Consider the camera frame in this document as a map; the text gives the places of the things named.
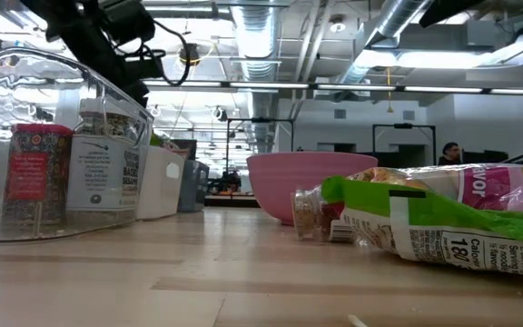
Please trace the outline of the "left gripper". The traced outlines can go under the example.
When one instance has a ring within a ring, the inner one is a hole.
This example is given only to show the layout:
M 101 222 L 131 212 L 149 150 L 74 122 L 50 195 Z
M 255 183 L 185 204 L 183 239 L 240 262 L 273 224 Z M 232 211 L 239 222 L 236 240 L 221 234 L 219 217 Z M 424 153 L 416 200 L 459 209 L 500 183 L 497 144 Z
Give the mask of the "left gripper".
M 159 59 L 143 59 L 124 63 L 128 80 L 123 90 L 130 95 L 140 106 L 145 107 L 148 102 L 149 89 L 145 79 L 154 79 L 163 76 L 163 64 Z

